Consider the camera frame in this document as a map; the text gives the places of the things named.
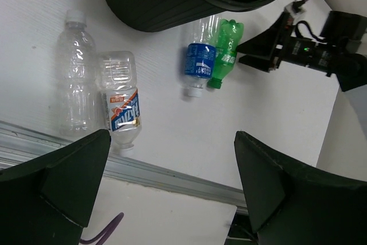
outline blue label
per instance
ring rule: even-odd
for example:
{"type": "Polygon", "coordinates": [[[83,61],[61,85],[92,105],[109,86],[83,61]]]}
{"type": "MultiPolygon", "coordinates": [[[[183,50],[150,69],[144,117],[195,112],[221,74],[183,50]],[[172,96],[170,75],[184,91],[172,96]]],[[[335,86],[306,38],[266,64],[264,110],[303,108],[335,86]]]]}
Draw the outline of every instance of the blue label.
{"type": "Polygon", "coordinates": [[[216,48],[202,43],[192,43],[186,56],[185,75],[210,79],[216,59],[216,48]]]}
{"type": "Polygon", "coordinates": [[[140,108],[138,90],[131,96],[114,95],[109,97],[108,106],[111,114],[111,129],[116,131],[124,126],[140,125],[140,108]]]}

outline bottle cap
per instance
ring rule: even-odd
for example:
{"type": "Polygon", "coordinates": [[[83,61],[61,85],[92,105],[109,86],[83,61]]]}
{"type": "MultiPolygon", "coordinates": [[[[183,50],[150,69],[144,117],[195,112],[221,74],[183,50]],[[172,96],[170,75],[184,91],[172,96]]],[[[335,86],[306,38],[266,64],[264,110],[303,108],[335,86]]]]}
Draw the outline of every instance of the bottle cap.
{"type": "Polygon", "coordinates": [[[220,89],[222,87],[222,80],[214,77],[208,81],[208,86],[215,89],[220,89]]]}
{"type": "Polygon", "coordinates": [[[66,22],[79,22],[87,24],[87,18],[82,11],[79,10],[68,10],[66,22]]]}
{"type": "Polygon", "coordinates": [[[189,89],[188,89],[188,96],[189,97],[201,98],[201,95],[202,95],[202,88],[189,87],[189,89]]]}
{"type": "Polygon", "coordinates": [[[134,147],[129,147],[128,149],[120,149],[121,157],[130,157],[134,155],[134,147]]]}

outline bottle label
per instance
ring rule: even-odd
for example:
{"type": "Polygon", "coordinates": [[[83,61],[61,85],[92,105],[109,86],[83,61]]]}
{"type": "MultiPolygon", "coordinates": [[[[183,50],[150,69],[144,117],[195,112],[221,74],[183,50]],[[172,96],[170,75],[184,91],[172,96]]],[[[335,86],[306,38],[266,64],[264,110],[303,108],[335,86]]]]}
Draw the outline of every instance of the bottle label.
{"type": "Polygon", "coordinates": [[[236,61],[237,52],[231,51],[229,49],[217,48],[217,61],[222,61],[223,63],[234,64],[236,61]]]}
{"type": "Polygon", "coordinates": [[[102,93],[105,105],[106,122],[109,130],[132,128],[140,125],[140,108],[138,90],[132,92],[102,93]]]}
{"type": "Polygon", "coordinates": [[[210,79],[213,74],[216,48],[202,43],[191,43],[186,56],[185,75],[210,79]]]}

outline green plastic bottle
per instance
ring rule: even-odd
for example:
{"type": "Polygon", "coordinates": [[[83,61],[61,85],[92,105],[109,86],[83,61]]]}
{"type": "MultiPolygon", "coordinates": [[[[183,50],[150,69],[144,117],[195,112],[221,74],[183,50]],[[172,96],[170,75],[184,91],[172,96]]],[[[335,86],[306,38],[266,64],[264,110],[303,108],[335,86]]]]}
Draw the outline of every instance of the green plastic bottle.
{"type": "Polygon", "coordinates": [[[208,81],[208,86],[220,89],[223,78],[232,71],[237,57],[236,48],[243,35],[243,23],[236,23],[235,20],[221,20],[217,43],[217,57],[214,64],[212,78],[208,81]]]}

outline white bottle cap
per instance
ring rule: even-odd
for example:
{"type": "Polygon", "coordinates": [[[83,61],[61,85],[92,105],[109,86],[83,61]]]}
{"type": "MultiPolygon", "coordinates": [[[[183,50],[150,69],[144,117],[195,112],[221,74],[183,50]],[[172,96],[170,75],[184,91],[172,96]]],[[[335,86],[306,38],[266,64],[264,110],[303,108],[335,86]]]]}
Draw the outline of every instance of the white bottle cap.
{"type": "Polygon", "coordinates": [[[201,98],[201,95],[202,95],[202,88],[198,88],[198,87],[189,87],[189,89],[188,89],[188,95],[189,95],[190,97],[201,98]]]}
{"type": "Polygon", "coordinates": [[[129,147],[128,149],[120,149],[121,157],[130,157],[134,155],[134,147],[129,147]]]}
{"type": "Polygon", "coordinates": [[[79,10],[68,10],[66,22],[79,22],[87,24],[87,18],[82,11],[79,10]]]}

